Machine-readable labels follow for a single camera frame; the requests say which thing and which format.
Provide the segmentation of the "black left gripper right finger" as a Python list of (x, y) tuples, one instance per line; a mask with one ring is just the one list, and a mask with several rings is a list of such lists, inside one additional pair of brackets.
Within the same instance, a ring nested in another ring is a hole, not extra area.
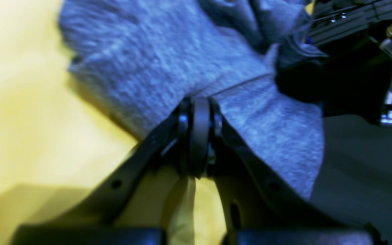
[(299, 197), (257, 157), (212, 98), (191, 98), (191, 174), (215, 180), (228, 230), (365, 232)]

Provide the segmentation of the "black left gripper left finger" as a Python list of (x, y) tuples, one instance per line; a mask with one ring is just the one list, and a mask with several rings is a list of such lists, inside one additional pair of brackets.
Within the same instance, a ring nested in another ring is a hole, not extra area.
[(168, 228), (187, 187), (193, 99), (185, 97), (137, 150), (75, 207), (22, 228)]

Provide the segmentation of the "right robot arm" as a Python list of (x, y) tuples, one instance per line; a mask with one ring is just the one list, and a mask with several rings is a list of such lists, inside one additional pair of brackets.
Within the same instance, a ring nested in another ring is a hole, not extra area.
[(392, 0), (316, 0), (314, 15), (306, 40), (328, 57), (280, 70), (279, 90), (392, 127)]

